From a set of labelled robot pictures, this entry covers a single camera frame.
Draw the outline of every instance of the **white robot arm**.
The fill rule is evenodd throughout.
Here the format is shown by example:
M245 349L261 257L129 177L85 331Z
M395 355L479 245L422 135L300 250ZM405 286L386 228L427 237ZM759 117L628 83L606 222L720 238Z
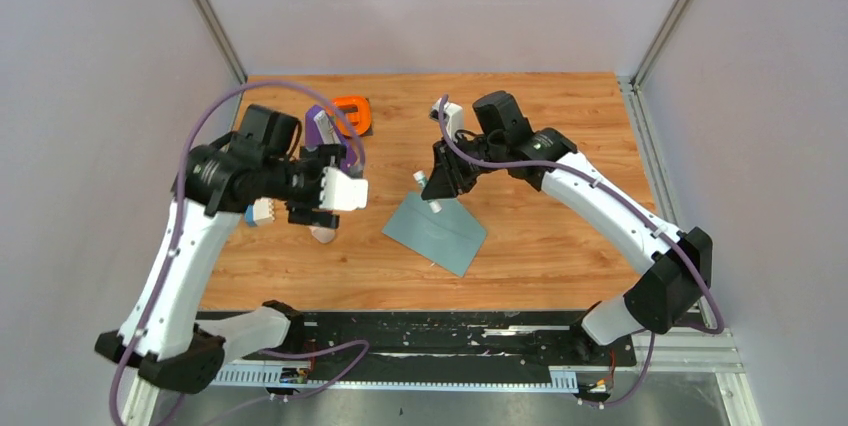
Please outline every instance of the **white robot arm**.
M432 119L438 120L440 106L438 101L431 109ZM462 129L460 106L444 105L445 134L453 138L454 144L448 145L443 138L433 145L435 164L422 199L459 196L469 192L480 175L508 169L510 176L527 181L577 212L609 239L642 276L629 291L596 304L581 318L580 327L574 329L583 336L576 341L585 344L578 349L588 355L598 346L636 331L666 333L701 297L701 290L681 258L661 238L675 238L677 246L709 284L710 237L699 228L683 232L643 208L605 178L558 131L533 131L512 95L504 91L491 93L476 101L473 109L482 134ZM556 166L553 163L564 167L550 167ZM614 197L609 191L617 194ZM649 218L653 227L648 228L634 211Z
M292 116L250 106L239 131L192 149L179 246L169 253L176 234L174 201L138 302L120 329L98 337L95 351L117 363L132 345L129 365L138 368L140 377L183 393L200 392L223 364L261 349L282 346L299 352L303 317L277 301L224 320L195 321L221 249L256 199L285 201L291 223L328 228L338 227L333 211L365 207L367 180L349 178L338 169L345 157L344 146L303 148L299 159L291 158L287 151L297 122ZM225 145L229 146L226 151L222 150ZM137 331L168 254L172 254L169 273L146 329Z

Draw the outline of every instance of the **orange object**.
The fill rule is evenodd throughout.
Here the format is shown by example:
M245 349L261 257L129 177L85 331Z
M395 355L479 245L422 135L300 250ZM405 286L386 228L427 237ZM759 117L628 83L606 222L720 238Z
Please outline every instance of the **orange object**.
M362 96L343 96L341 98L334 99L333 104L335 104L336 107L345 114L345 117L348 121L350 121L350 124L353 126L356 134L364 136L371 130L371 104L367 99ZM335 119L336 126L338 126L339 131L341 131L345 137L350 138L353 136L339 118Z

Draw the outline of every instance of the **white cap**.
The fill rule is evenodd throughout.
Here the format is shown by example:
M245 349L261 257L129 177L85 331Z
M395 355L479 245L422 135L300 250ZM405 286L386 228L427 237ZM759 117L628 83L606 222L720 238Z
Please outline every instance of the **white cap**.
M312 236L322 244L327 244L336 237L336 231L330 228L310 226L309 230L312 231Z

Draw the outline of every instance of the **sheet of paper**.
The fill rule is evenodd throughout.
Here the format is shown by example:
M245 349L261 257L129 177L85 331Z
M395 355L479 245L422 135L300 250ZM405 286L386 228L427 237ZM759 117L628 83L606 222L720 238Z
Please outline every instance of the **sheet of paper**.
M486 230L456 199L439 204L442 211L434 213L418 193L410 192L383 234L461 277L483 245Z

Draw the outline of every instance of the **wooden floor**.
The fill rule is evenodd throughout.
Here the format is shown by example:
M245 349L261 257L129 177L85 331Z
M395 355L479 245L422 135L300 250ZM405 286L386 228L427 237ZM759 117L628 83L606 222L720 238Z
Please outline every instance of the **wooden floor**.
M252 81L267 77L252 77ZM432 74L287 77L328 97L370 99L374 135L365 138L368 207L343 213L336 240L319 244L305 227L277 221L240 225L202 302L207 309L253 309L278 299L302 310L571 309L628 289L636 275L622 256L575 213L526 183L498 172L480 178L462 203L488 230L464 278L381 233L409 191L412 173L432 169L433 102L449 93L466 108L499 89L512 93L535 129L558 129L610 180L653 209L636 142L612 74ZM312 102L282 89L244 95L301 116Z

